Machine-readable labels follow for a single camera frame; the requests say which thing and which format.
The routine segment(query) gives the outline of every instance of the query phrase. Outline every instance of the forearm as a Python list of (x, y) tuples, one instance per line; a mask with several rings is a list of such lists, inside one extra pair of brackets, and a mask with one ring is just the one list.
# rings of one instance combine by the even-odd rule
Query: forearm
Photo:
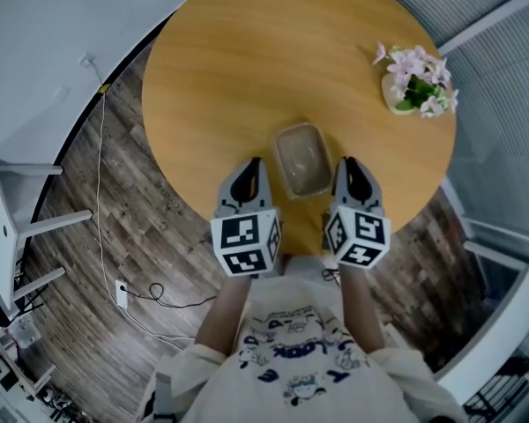
[(251, 278), (227, 278), (212, 308), (205, 316), (195, 343), (205, 345), (226, 356), (231, 354)]
[(339, 266), (345, 326), (366, 353), (384, 348), (384, 336), (364, 271)]

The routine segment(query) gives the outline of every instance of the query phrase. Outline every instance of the plastic container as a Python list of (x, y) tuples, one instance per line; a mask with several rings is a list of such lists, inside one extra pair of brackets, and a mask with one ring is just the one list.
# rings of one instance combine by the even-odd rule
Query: plastic container
[(333, 174), (329, 153), (312, 123), (299, 123), (281, 131), (274, 152), (291, 198), (314, 196), (330, 188)]

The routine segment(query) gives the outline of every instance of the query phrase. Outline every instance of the white t-shirt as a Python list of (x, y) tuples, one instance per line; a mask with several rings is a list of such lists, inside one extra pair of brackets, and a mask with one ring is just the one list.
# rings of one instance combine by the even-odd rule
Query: white t-shirt
[[(466, 421), (419, 352), (362, 351), (329, 306), (339, 290), (293, 278), (255, 282), (230, 357), (193, 345), (161, 360), (175, 421)], [(153, 391), (154, 378), (138, 414), (144, 421), (153, 421)]]

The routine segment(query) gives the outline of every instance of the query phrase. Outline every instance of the wooden floor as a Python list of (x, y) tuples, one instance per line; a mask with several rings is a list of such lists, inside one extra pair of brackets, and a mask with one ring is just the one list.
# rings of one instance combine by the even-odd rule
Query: wooden floor
[[(145, 138), (141, 85), (149, 48), (107, 93), (101, 162), (101, 234), (110, 290), (124, 279), (140, 293), (154, 281), (165, 300), (185, 304), (214, 295), (222, 274), (209, 225), (174, 192)], [(54, 362), (54, 384), (101, 422), (131, 421), (153, 366), (175, 350), (139, 331), (112, 304), (100, 262), (96, 212), (101, 103), (68, 151), (40, 218), (90, 208), (92, 220), (36, 237), (27, 258), (32, 278), (57, 266), (67, 274), (34, 315), (43, 340), (29, 367)], [(383, 319), (392, 321), (437, 369), (480, 327), (486, 310), (464, 235), (442, 194), (394, 235), (391, 253), (371, 278)], [(130, 313), (156, 333), (194, 336), (209, 304), (184, 310), (132, 300)]]

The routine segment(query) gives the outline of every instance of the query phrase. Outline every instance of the white cable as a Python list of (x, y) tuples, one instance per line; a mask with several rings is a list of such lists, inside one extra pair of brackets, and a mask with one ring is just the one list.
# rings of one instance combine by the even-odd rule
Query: white cable
[[(96, 73), (96, 77), (98, 77), (98, 80), (100, 81), (100, 85), (102, 86), (102, 80), (100, 77), (100, 73), (96, 69), (96, 65), (93, 62), (90, 62), (90, 65), (93, 67), (94, 72)], [(150, 335), (151, 337), (159, 340), (162, 343), (166, 343), (167, 345), (173, 346), (175, 349), (182, 351), (183, 349), (172, 343), (171, 340), (193, 340), (193, 337), (186, 337), (186, 336), (168, 336), (163, 334), (155, 334), (148, 330), (142, 323), (140, 323), (133, 315), (131, 315), (127, 310), (122, 309), (117, 305), (117, 301), (114, 299), (114, 296), (112, 295), (112, 292), (109, 289), (108, 285), (108, 275), (106, 274), (106, 266), (104, 264), (104, 245), (102, 243), (102, 234), (101, 234), (101, 215), (100, 215), (100, 183), (101, 183), (101, 157), (102, 157), (102, 144), (104, 140), (104, 120), (106, 119), (106, 93), (102, 93), (102, 119), (100, 122), (100, 143), (98, 146), (98, 184), (96, 186), (96, 218), (97, 218), (97, 224), (98, 224), (98, 244), (100, 245), (100, 262), (102, 267), (102, 275), (104, 277), (104, 283), (106, 284), (106, 290), (108, 291), (109, 297), (114, 303), (115, 307), (122, 313), (123, 316), (125, 316), (128, 320), (130, 320), (133, 324), (135, 324), (138, 328), (140, 328), (143, 332)]]

